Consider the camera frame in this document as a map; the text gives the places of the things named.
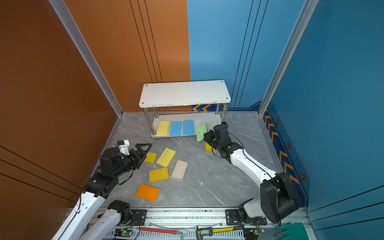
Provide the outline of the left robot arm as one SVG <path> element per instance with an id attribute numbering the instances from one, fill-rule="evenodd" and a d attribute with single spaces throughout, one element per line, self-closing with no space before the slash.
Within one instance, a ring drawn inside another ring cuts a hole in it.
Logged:
<path id="1" fill-rule="evenodd" d="M 86 229 L 112 190 L 120 184 L 119 177 L 138 170 L 152 148 L 152 144 L 136 144 L 133 149 L 129 145 L 128 140 L 118 141 L 117 145 L 103 151 L 100 165 L 82 187 L 76 206 L 54 235 L 55 240 L 102 240 L 120 222 L 134 221 L 130 204 L 115 200 L 101 219 Z"/>

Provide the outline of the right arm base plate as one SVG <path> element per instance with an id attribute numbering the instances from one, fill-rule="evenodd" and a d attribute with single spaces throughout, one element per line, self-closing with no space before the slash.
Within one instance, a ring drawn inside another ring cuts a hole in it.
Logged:
<path id="1" fill-rule="evenodd" d="M 246 223 L 242 221 L 238 209 L 226 209 L 225 215 L 226 215 L 226 223 L 228 226 L 239 226 L 239 225 L 266 226 L 268 224 L 267 219 L 265 217 L 255 217 L 252 219 L 252 222 Z"/>

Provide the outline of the green cellulose sponge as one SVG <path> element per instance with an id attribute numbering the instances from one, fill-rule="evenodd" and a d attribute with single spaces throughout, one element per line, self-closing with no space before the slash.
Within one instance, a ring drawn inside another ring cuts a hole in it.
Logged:
<path id="1" fill-rule="evenodd" d="M 206 124 L 199 125 L 196 129 L 196 136 L 197 136 L 198 142 L 201 142 L 204 140 L 205 133 L 207 133 L 207 125 Z"/>

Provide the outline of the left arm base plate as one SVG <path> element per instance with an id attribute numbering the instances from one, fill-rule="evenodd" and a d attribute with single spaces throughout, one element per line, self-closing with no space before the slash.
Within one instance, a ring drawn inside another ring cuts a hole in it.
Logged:
<path id="1" fill-rule="evenodd" d="M 121 214 L 121 221 L 118 223 L 119 226 L 131 227 L 131 226 L 144 226 L 147 216 L 147 210 L 135 210 L 130 209 L 129 212 L 123 212 Z"/>

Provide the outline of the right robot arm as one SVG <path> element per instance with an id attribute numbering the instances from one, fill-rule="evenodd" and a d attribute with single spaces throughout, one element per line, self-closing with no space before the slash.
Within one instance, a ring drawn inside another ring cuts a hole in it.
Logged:
<path id="1" fill-rule="evenodd" d="M 238 219 L 246 225 L 256 221 L 261 213 L 273 224 L 281 221 L 300 208 L 292 180 L 288 174 L 277 173 L 251 157 L 244 145 L 233 142 L 228 124 L 222 122 L 204 133 L 203 140 L 220 154 L 220 158 L 242 170 L 260 187 L 260 197 L 239 205 Z"/>

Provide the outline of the blue cellulose sponge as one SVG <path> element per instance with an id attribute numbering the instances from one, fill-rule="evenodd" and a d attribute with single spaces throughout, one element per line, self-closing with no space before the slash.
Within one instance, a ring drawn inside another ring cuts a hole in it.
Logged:
<path id="1" fill-rule="evenodd" d="M 171 121 L 170 136 L 171 137 L 181 136 L 181 132 L 182 132 L 182 122 L 181 121 Z"/>
<path id="2" fill-rule="evenodd" d="M 183 120 L 183 136 L 191 136 L 195 134 L 194 120 Z"/>

